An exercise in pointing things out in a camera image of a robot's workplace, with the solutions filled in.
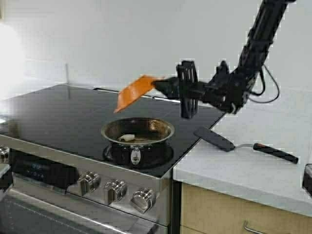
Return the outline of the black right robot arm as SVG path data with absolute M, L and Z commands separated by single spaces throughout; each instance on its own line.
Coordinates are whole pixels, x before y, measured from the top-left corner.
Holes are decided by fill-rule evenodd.
M 236 114 L 254 95 L 256 78 L 263 67 L 273 38 L 290 0 L 262 1 L 253 27 L 248 33 L 237 67 L 230 71 L 222 61 L 209 82 L 198 80 L 195 63 L 183 60 L 176 66 L 176 76 L 152 84 L 168 99 L 179 100 L 180 116 L 191 119 L 197 114 L 198 102 L 207 103 L 224 113 Z

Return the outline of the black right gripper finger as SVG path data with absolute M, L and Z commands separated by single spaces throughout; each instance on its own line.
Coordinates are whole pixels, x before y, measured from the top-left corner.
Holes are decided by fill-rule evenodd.
M 160 92 L 175 92 L 178 90 L 178 77 L 159 79 L 153 81 L 152 85 Z
M 158 90 L 161 92 L 167 99 L 179 99 L 179 90 L 178 89 L 167 89 L 167 90 Z

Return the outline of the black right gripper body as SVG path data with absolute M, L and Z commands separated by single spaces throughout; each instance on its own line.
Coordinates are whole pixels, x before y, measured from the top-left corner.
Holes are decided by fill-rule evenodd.
M 208 103 L 218 110 L 237 114 L 250 95 L 251 71 L 238 67 L 233 72 L 225 61 L 216 68 L 209 82 L 199 81 L 193 61 L 184 60 L 176 66 L 180 116 L 191 119 L 198 112 L 198 102 Z

